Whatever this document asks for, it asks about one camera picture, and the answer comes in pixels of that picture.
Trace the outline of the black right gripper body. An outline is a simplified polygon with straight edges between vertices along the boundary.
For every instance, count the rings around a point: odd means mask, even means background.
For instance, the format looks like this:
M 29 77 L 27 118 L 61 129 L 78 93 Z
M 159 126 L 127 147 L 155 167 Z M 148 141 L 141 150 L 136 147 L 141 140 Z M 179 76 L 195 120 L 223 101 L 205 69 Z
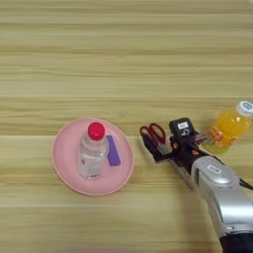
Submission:
M 201 142 L 196 142 L 196 134 L 170 137 L 172 159 L 178 167 L 184 167 L 187 172 L 192 170 L 193 163 L 207 154 L 199 148 Z

